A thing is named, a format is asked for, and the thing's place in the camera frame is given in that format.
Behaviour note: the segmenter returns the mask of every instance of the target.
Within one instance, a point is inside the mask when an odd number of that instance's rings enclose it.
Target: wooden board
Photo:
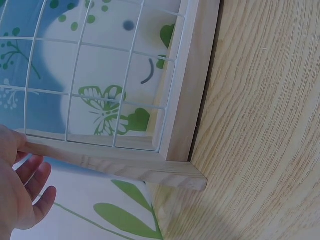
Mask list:
[[[129,149],[110,148],[106,155],[105,148],[28,136],[21,152],[150,183],[194,190],[206,187],[206,178],[189,162],[166,162],[158,153]]]
[[[23,129],[16,129],[19,133],[24,133]],[[51,140],[64,141],[66,138],[65,134],[52,133],[46,131],[38,131],[27,129],[26,134],[31,137],[39,137]],[[68,141],[72,143],[89,144],[97,146],[111,147],[114,141],[113,136],[97,136],[97,135],[74,135],[68,134]],[[131,146],[138,150],[154,151],[155,148],[152,144],[153,138],[150,136],[119,136],[117,139],[117,147],[126,148]]]
[[[187,61],[186,70],[176,76],[168,108],[160,149],[167,161],[188,161],[207,79],[219,3],[220,0],[200,1],[198,6],[190,51],[188,57],[182,57],[182,61]]]
[[[208,186],[151,188],[164,239],[319,239],[319,15],[319,0],[224,1],[191,160]]]
[[[187,12],[188,8],[188,1],[182,0],[179,13],[184,15]],[[175,23],[173,35],[171,38],[171,42],[168,48],[168,58],[169,59],[175,59],[177,57],[177,53],[179,51],[179,46],[181,43],[181,36],[180,33],[183,32],[185,26],[185,19],[179,17]],[[176,64],[170,64],[170,62],[165,62],[164,64],[164,71],[162,75],[161,82],[159,84],[157,95],[154,99],[154,105],[156,106],[166,106],[169,104],[169,95],[170,95],[170,89],[174,84],[176,83],[176,80],[174,80],[174,71],[175,71]],[[163,130],[163,125],[165,121],[165,112],[159,111],[155,112],[154,114],[150,115],[149,125],[152,127],[151,132],[154,133],[152,144],[157,149],[160,146],[160,143],[162,141],[161,134]]]

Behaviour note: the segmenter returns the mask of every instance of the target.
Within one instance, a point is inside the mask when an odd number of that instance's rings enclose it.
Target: butterfly pattern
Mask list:
[[[94,135],[113,136],[116,132],[120,100],[123,88],[111,85],[104,92],[98,86],[85,86],[79,89],[83,102],[92,108],[91,114],[96,115],[93,124],[96,125]],[[118,135],[125,135],[129,131],[145,132],[148,127],[150,114],[143,108],[137,108],[134,114],[120,115]]]

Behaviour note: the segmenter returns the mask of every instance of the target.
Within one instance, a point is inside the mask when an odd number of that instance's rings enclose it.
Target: finger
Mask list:
[[[29,193],[32,202],[37,198],[39,193],[44,188],[50,173],[51,165],[47,162],[43,162],[30,181],[25,185],[25,189]]]
[[[15,159],[15,163],[14,163],[14,164],[17,164],[17,163],[21,162],[23,159],[26,158],[26,156],[28,156],[28,153],[18,151],[18,152],[17,152],[17,155],[16,155],[16,159]]]
[[[21,179],[23,185],[25,185],[31,179],[43,161],[43,156],[33,155],[15,171]]]
[[[16,148],[19,150],[26,145],[27,136],[25,134],[19,133],[17,131],[11,131],[16,142]]]
[[[33,206],[34,225],[40,223],[49,213],[55,203],[57,189],[54,186],[48,187],[40,200]]]

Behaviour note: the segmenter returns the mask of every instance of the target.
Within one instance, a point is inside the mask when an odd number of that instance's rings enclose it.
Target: metal wire mesh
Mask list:
[[[11,0],[7,0],[5,2],[5,5],[4,5],[4,8],[3,8],[3,12],[2,12],[2,15],[0,17],[0,28],[2,26],[4,15],[6,13],[7,6],[8,6],[8,3],[10,1]],[[38,37],[39,27],[40,27],[40,24],[41,24],[41,21],[42,21],[42,18],[43,18],[45,7],[48,4],[48,0],[44,0],[43,1],[42,7],[41,7],[41,10],[40,10],[40,13],[39,13],[39,17],[38,17],[38,20],[37,20],[37,23],[36,23],[36,27],[35,27],[35,31],[34,31],[33,37],[23,37],[23,36],[21,36],[21,37],[20,36],[1,36],[0,37],[0,40],[32,41],[31,50],[30,50],[30,56],[29,56],[29,62],[28,62],[28,67],[27,67],[25,87],[7,86],[7,85],[1,85],[0,84],[0,88],[10,88],[10,89],[13,89],[13,90],[24,91],[23,131],[24,131],[25,134],[28,135],[28,133],[27,133],[27,112],[28,112],[28,93],[29,92],[36,92],[36,93],[44,93],[44,94],[60,95],[60,96],[68,96],[69,97],[68,108],[67,108],[67,121],[66,121],[66,124],[65,124],[65,137],[64,137],[64,141],[65,142],[69,141],[69,125],[70,125],[70,114],[71,114],[71,107],[72,107],[73,97],[77,97],[77,98],[81,98],[81,99],[85,98],[85,99],[100,100],[100,101],[105,101],[105,102],[119,103],[119,111],[118,111],[116,125],[115,125],[113,143],[112,143],[112,146],[111,146],[112,148],[118,148],[116,146],[117,138],[118,138],[118,129],[119,129],[119,124],[120,124],[120,119],[121,119],[121,111],[122,111],[122,108],[123,108],[124,105],[131,105],[131,106],[136,106],[136,107],[141,107],[141,108],[150,108],[150,109],[156,109],[156,110],[164,111],[164,121],[163,121],[162,128],[161,128],[159,146],[157,147],[155,152],[159,151],[160,146],[161,146],[161,139],[163,138],[163,134],[164,134],[164,126],[166,124],[167,112],[168,112],[167,109],[168,109],[168,106],[170,104],[171,89],[172,89],[172,86],[174,84],[174,79],[175,79],[175,76],[176,76],[176,65],[177,65],[177,62],[179,61],[179,52],[180,52],[180,48],[181,48],[181,45],[182,45],[181,43],[183,41],[183,38],[182,37],[180,38],[180,43],[179,43],[178,50],[177,50],[177,58],[176,59],[171,59],[171,58],[167,58],[167,57],[163,57],[163,56],[155,56],[155,55],[152,55],[152,54],[148,54],[148,53],[144,53],[144,52],[140,52],[140,51],[135,51],[137,33],[138,33],[138,29],[139,29],[139,25],[140,25],[139,23],[140,23],[141,16],[143,14],[144,8],[155,9],[155,10],[158,10],[158,11],[161,11],[161,12],[164,12],[164,13],[167,13],[167,14],[174,15],[174,16],[177,16],[179,18],[182,18],[183,19],[183,28],[182,28],[182,33],[181,33],[182,35],[183,35],[184,31],[185,31],[185,17],[186,16],[183,15],[183,14],[180,14],[180,13],[171,12],[171,11],[168,11],[166,9],[162,9],[162,8],[159,8],[159,7],[154,7],[154,6],[150,5],[150,4],[146,4],[146,0],[142,0],[141,3],[137,3],[135,1],[130,1],[130,0],[114,0],[114,1],[126,2],[126,3],[140,5],[139,16],[138,16],[138,19],[137,19],[136,28],[134,30],[133,40],[132,40],[132,44],[131,44],[131,48],[130,49],[124,49],[124,48],[112,47],[112,46],[107,46],[107,45],[99,45],[99,44],[94,44],[94,43],[83,42],[83,37],[84,37],[85,30],[86,30],[86,25],[87,25],[87,19],[88,19],[88,16],[90,14],[91,6],[92,6],[94,0],[90,0],[89,1],[89,6],[87,8],[87,11],[86,11],[86,14],[85,14],[85,18],[83,19],[83,25],[81,26],[81,34],[80,34],[79,41]],[[72,74],[72,79],[71,79],[72,82],[71,82],[71,87],[70,87],[69,92],[59,92],[59,91],[52,91],[52,90],[45,90],[45,89],[29,88],[33,56],[34,56],[35,45],[36,45],[37,41],[58,42],[58,43],[66,43],[66,44],[77,45],[76,59],[75,59],[75,63],[74,63],[74,66],[73,66],[73,74]],[[127,52],[127,53],[129,53],[128,64],[127,64],[126,71],[125,71],[125,78],[124,78],[124,82],[123,82],[123,89],[122,89],[120,101],[116,101],[116,100],[113,100],[113,99],[100,98],[100,97],[91,97],[91,96],[84,97],[82,95],[73,93],[81,46],[91,46],[91,47],[97,47],[97,48],[102,48],[102,49],[110,49],[110,50],[115,50],[115,51],[119,51],[119,52]],[[125,101],[125,92],[126,92],[128,79],[129,79],[129,71],[130,71],[132,58],[133,58],[134,54],[174,63],[173,77],[172,77],[172,81],[171,81],[171,84],[170,84],[170,89],[169,89],[168,100],[167,100],[166,106],[156,106],[156,105],[152,105],[152,104],[143,104],[143,103]]]

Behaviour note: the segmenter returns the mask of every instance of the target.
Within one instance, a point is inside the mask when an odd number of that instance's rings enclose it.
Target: green leaf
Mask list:
[[[111,180],[111,182],[113,182],[113,184],[116,185],[122,192],[127,194],[130,198],[152,213],[153,209],[136,185],[120,180]]]
[[[20,28],[19,27],[16,27],[15,29],[13,29],[13,31],[12,31],[12,34],[13,34],[13,36],[18,36],[19,35],[19,33],[20,33]]]
[[[135,113],[128,116],[128,131],[145,132],[148,128],[150,114],[143,108],[137,108]]]
[[[166,58],[167,56],[166,56],[166,55],[159,55],[158,57]],[[156,64],[156,67],[157,67],[158,69],[164,69],[165,62],[166,62],[166,61],[163,60],[163,59],[158,59],[158,62],[157,62],[157,64]]]
[[[121,231],[144,238],[162,239],[159,232],[153,231],[139,218],[118,206],[109,203],[98,203],[93,208],[100,217]]]
[[[166,46],[166,48],[169,48],[172,35],[174,33],[175,25],[165,25],[161,28],[160,31],[160,38],[163,42],[163,44]]]

